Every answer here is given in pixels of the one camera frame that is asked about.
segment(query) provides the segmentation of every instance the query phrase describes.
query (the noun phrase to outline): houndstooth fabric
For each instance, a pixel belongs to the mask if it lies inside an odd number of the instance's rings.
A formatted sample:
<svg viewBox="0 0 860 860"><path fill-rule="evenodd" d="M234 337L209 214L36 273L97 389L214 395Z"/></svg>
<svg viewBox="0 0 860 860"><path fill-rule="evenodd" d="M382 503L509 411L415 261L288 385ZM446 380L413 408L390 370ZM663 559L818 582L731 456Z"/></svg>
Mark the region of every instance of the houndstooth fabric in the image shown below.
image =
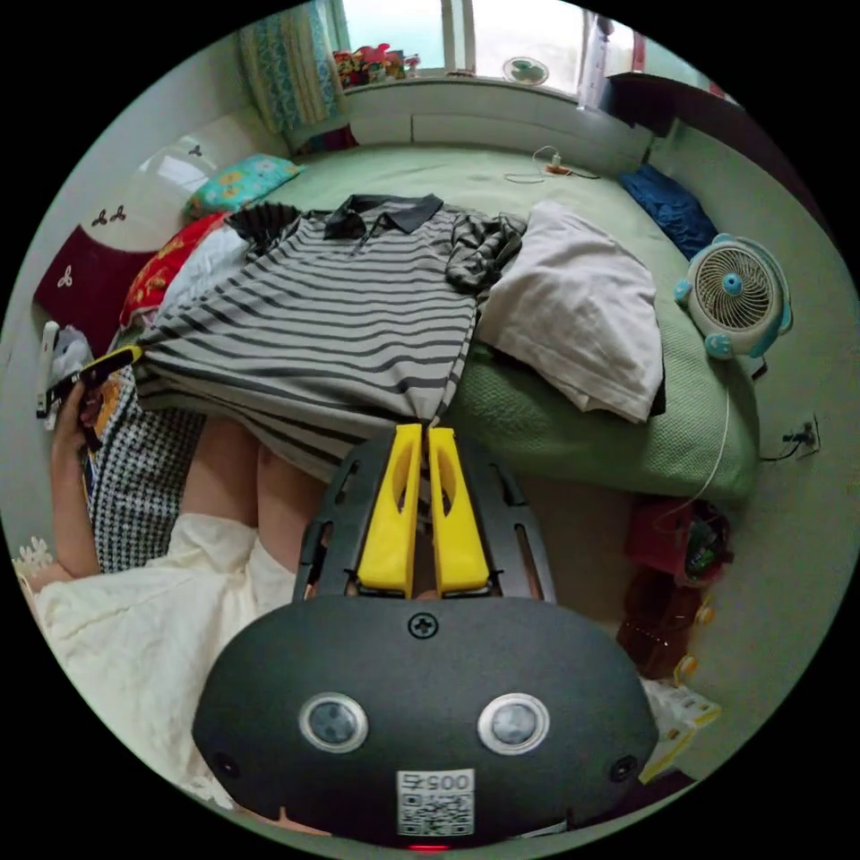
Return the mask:
<svg viewBox="0 0 860 860"><path fill-rule="evenodd" d="M132 370L119 372L119 401L93 461L90 519L103 573L143 567L168 550L204 417L144 412Z"/></svg>

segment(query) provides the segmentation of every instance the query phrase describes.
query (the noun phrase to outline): turquoise pillow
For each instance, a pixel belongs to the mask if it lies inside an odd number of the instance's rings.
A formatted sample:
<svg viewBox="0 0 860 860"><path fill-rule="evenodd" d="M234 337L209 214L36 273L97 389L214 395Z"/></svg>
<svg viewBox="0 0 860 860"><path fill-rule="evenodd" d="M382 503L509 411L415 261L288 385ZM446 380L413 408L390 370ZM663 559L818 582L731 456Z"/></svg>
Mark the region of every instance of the turquoise pillow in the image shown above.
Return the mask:
<svg viewBox="0 0 860 860"><path fill-rule="evenodd" d="M239 211L289 182L304 169L304 164L293 164L273 155L252 155L198 188L185 204L184 214L189 219L197 219L212 212Z"/></svg>

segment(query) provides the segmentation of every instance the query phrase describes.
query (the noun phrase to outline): blue cushion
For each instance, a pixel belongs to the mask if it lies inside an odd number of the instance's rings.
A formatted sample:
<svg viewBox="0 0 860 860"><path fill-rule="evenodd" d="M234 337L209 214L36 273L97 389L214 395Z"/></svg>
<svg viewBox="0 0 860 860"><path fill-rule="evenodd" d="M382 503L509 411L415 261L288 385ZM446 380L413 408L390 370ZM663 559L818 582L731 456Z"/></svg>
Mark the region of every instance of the blue cushion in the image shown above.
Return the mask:
<svg viewBox="0 0 860 860"><path fill-rule="evenodd" d="M273 155L252 155L222 170L198 188L185 204L185 216L197 219L212 212L239 211L289 182L304 169L304 164L293 164Z"/></svg>
<svg viewBox="0 0 860 860"><path fill-rule="evenodd" d="M643 164L635 173L622 174L619 182L688 260L713 242L717 228L699 201L674 179Z"/></svg>

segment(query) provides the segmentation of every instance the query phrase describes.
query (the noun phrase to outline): white dress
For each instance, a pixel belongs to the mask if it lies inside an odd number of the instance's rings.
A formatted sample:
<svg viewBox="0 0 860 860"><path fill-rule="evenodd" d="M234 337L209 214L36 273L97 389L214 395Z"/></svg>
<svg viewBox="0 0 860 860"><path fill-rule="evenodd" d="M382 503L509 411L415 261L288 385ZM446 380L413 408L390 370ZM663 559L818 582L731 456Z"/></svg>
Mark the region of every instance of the white dress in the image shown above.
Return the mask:
<svg viewBox="0 0 860 860"><path fill-rule="evenodd" d="M181 516L145 567L47 585L33 599L57 660L105 725L145 764L234 808L191 737L215 658L292 598L296 577L240 523Z"/></svg>

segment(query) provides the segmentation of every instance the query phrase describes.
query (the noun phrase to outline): shirt collar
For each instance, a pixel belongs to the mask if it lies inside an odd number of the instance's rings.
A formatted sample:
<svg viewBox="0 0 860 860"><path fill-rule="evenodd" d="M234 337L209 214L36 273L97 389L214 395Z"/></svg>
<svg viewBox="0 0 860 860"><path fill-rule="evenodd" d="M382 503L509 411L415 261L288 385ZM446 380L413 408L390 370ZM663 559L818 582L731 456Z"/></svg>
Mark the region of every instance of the shirt collar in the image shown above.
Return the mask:
<svg viewBox="0 0 860 860"><path fill-rule="evenodd" d="M382 208L385 203L406 203L395 211L385 211L383 215L403 233L412 233L429 221L443 206L435 194L426 197L394 197L390 194L352 194L325 222L325 238L361 238L367 225L361 217L362 212Z"/></svg>

